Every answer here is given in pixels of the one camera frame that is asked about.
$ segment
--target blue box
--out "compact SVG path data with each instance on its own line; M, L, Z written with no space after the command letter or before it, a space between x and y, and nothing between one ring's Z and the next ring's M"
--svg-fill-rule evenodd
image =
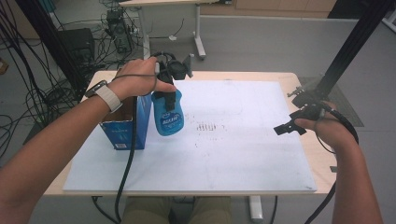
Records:
M127 98L116 112L107 115L100 126L116 150L130 150L133 134L133 98ZM149 112L151 109L150 94L137 97L137 136L135 149L144 149L149 126Z

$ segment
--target blue bottle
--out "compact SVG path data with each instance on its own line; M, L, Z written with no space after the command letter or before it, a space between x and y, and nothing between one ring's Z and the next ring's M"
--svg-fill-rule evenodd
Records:
M180 106L181 92L159 92L151 94L154 104L154 118L157 131L168 136L180 131L184 126L184 115Z

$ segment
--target white watch strap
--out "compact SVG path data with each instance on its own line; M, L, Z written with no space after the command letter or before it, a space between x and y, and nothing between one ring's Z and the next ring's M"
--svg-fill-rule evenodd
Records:
M107 86L101 87L95 93L98 94L107 103L108 107L110 107L111 113L113 113L122 106L119 97Z

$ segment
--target pants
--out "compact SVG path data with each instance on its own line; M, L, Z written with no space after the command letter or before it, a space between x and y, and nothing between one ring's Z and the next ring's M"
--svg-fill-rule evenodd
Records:
M127 199L121 224L169 224L170 197ZM189 224L231 224L230 197L198 197Z

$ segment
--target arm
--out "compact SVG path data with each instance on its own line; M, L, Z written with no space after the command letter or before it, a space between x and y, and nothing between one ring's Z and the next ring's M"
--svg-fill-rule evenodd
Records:
M300 127L315 130L333 148L337 159L337 185L332 223L383 223L361 148L338 120L297 119Z
M129 62L123 74L154 74L155 58ZM122 77L108 84L121 99L152 90L155 77ZM175 91L157 81L156 91ZM93 96L38 133L0 170L0 220L27 223L36 202L52 180L76 155L94 127L109 112L99 96Z

